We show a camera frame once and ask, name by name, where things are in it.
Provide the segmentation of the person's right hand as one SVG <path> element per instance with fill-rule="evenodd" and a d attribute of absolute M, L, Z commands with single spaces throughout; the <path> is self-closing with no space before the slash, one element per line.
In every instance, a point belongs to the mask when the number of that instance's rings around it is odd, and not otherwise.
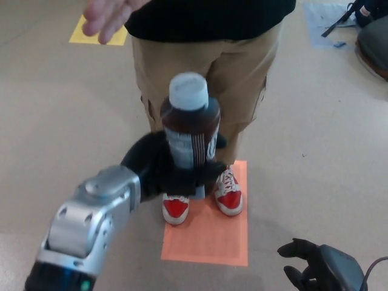
<path fill-rule="evenodd" d="M 86 36 L 98 35 L 100 44 L 107 44 L 113 35 L 127 22 L 130 15 L 150 0 L 89 0 L 83 11 Z"/>

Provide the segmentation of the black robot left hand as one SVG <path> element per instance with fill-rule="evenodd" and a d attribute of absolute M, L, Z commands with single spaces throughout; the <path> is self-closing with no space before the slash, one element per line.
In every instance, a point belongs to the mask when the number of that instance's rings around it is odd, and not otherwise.
<path fill-rule="evenodd" d="M 226 169 L 221 161 L 206 162 L 193 169 L 177 167 L 164 131 L 150 132 L 140 138 L 129 149 L 121 165 L 139 177 L 141 202 L 163 193 L 191 198 L 198 187 L 215 182 Z"/>

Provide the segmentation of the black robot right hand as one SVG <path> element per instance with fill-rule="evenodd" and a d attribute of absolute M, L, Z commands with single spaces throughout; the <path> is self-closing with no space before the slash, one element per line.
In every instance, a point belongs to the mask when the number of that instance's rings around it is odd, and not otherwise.
<path fill-rule="evenodd" d="M 294 238 L 281 246 L 278 254 L 283 258 L 301 258 L 308 266 L 303 272 L 285 266 L 284 272 L 290 282 L 302 291 L 359 291 L 367 290 L 363 282 L 364 272 L 358 261 L 327 244 L 317 245 L 305 239 Z"/>

